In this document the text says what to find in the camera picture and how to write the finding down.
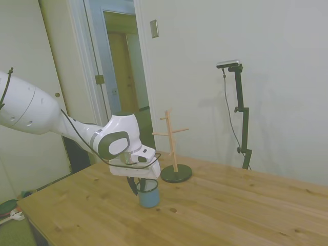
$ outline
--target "wooden mug stand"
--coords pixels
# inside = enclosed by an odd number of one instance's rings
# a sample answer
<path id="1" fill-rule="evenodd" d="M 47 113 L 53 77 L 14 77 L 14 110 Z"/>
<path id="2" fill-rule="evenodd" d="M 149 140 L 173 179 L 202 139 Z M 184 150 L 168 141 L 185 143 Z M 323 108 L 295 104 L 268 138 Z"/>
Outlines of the wooden mug stand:
<path id="1" fill-rule="evenodd" d="M 176 153 L 175 153 L 175 140 L 173 138 L 173 134 L 177 132 L 182 132 L 189 130 L 189 128 L 184 128 L 180 130 L 173 131 L 171 126 L 171 113 L 172 109 L 165 111 L 165 117 L 160 118 L 160 120 L 166 119 L 168 132 L 167 133 L 157 133 L 153 132 L 152 135 L 156 136 L 168 136 L 170 141 L 171 152 L 169 156 L 173 155 L 173 165 L 168 166 L 162 170 L 160 173 L 160 177 L 169 183 L 180 183 L 184 182 L 192 176 L 192 170 L 190 167 L 182 164 L 178 164 L 176 160 Z"/>

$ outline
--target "wooden table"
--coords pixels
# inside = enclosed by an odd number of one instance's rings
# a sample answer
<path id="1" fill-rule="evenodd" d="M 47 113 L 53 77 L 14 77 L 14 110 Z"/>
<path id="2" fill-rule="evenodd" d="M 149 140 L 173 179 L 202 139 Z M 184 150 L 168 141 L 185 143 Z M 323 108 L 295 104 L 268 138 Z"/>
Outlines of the wooden table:
<path id="1" fill-rule="evenodd" d="M 53 246 L 328 245 L 328 188 L 179 157 L 194 176 L 159 181 L 160 204 L 140 207 L 106 164 L 19 202 Z M 170 164 L 164 154 L 162 167 Z"/>

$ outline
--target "black round base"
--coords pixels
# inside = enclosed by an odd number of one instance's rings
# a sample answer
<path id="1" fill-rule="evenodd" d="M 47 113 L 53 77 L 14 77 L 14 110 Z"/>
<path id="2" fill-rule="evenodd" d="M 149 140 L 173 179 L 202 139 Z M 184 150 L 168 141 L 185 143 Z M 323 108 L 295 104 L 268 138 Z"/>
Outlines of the black round base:
<path id="1" fill-rule="evenodd" d="M 168 183 L 181 183 L 188 180 L 193 175 L 190 167 L 178 164 L 178 172 L 174 172 L 173 165 L 162 170 L 160 177 Z"/>

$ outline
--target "green floor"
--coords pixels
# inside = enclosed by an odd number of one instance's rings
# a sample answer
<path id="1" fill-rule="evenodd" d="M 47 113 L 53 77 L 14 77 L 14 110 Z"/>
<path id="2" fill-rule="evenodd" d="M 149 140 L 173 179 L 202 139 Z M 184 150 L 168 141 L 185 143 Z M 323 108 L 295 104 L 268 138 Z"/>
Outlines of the green floor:
<path id="1" fill-rule="evenodd" d="M 135 113 L 135 117 L 139 124 L 140 140 L 142 144 L 155 149 L 154 136 L 152 135 L 153 126 L 149 109 Z"/>
<path id="2" fill-rule="evenodd" d="M 27 220 L 11 220 L 0 225 L 0 245 L 36 246 Z"/>

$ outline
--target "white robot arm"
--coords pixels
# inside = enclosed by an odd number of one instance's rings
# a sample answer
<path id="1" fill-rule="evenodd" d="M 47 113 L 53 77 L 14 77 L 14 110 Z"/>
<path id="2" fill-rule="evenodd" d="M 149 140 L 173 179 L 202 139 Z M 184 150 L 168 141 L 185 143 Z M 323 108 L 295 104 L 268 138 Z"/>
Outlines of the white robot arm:
<path id="1" fill-rule="evenodd" d="M 141 144 L 133 114 L 112 115 L 104 127 L 68 117 L 58 102 L 38 87 L 0 71 L 0 125 L 21 132 L 54 132 L 77 142 L 103 160 L 114 175 L 157 179 L 155 150 Z"/>

